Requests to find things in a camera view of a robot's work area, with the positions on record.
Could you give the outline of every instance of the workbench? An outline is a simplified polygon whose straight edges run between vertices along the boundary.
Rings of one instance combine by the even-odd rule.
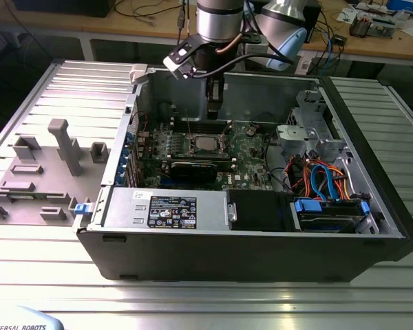
[[[70,137],[80,146],[103,134],[111,148],[116,129],[102,129],[107,124],[101,122],[121,117],[122,99],[131,93],[130,69],[120,63],[50,65],[0,134],[0,179],[20,135],[54,145],[47,123],[58,116],[71,122]],[[332,81],[413,216],[412,111],[376,80]],[[413,329],[413,253],[398,263],[379,263],[351,283],[107,280],[71,227],[4,223],[0,303],[44,311],[67,330]]]
[[[373,63],[385,63],[394,65],[413,65],[413,36],[400,30],[396,31],[393,38],[355,38],[349,36],[347,23],[338,22],[338,12],[347,8],[348,4],[343,0],[322,0],[324,12],[328,24],[332,26],[336,34],[348,37],[341,59],[348,61],[363,61]],[[178,10],[169,10],[162,14],[157,14],[153,20],[154,26],[140,22],[131,17],[122,16],[113,10],[105,18],[94,18],[86,16],[75,16],[67,14],[49,14],[40,12],[17,12],[11,0],[8,0],[10,7],[16,16],[33,34],[44,34],[50,36],[66,36],[78,38],[86,61],[94,61],[95,54],[92,47],[92,40],[127,41],[132,43],[157,43],[165,45],[175,45],[177,38],[176,21]],[[178,5],[178,0],[167,0],[156,7],[147,8],[154,12]],[[128,1],[119,5],[118,9],[126,14],[131,14],[131,6]],[[195,6],[191,6],[190,31],[195,32]],[[24,29],[12,18],[0,0],[0,28],[10,34],[10,41],[14,41],[19,46],[15,37],[24,33]],[[184,29],[182,38],[187,36]],[[309,44],[304,44],[299,53],[301,60],[297,66],[296,74],[306,74],[310,61],[320,57],[326,49],[319,32],[313,34]]]

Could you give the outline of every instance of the circuit board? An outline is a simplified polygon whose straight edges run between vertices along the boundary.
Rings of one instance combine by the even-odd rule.
[[[252,134],[251,131],[249,135],[250,124],[243,122],[234,122],[232,126],[228,123],[227,134],[217,134],[217,131],[211,132],[211,129],[204,127],[196,130],[191,125],[193,127],[189,133],[163,123],[151,131],[139,133],[136,152],[143,173],[139,180],[141,186],[191,190],[272,190],[262,157],[264,134]],[[168,171],[173,162],[213,164],[217,166],[217,176],[214,182],[209,183],[175,183]]]

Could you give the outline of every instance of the motherboard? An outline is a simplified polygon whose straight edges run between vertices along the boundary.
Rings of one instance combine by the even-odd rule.
[[[253,123],[150,124],[132,148],[127,174],[136,172],[131,181],[139,187],[272,190],[264,161],[266,134]]]

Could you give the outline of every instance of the side panel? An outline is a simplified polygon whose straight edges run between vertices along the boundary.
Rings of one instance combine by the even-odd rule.
[[[410,252],[413,252],[413,218],[364,137],[357,121],[346,106],[345,100],[342,97],[343,94],[339,93],[330,78],[323,78],[321,85],[326,93],[326,101],[329,103],[330,110],[334,114],[334,117],[338,117],[339,122],[343,126],[344,138],[354,146],[352,152],[356,153],[362,161],[372,183],[379,191],[379,195],[390,216],[393,218],[400,232],[408,239],[407,244],[405,244],[401,250],[388,255],[385,259],[388,261],[400,260]]]
[[[86,231],[78,238],[105,278],[142,281],[345,282],[407,243]]]

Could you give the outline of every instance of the metal bracket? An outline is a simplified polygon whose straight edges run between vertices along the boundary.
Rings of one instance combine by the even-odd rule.
[[[130,83],[137,85],[148,80],[147,69],[147,64],[133,64],[130,70]]]
[[[240,42],[255,45],[261,43],[262,38],[257,32],[245,32],[243,33],[243,38],[240,40]]]

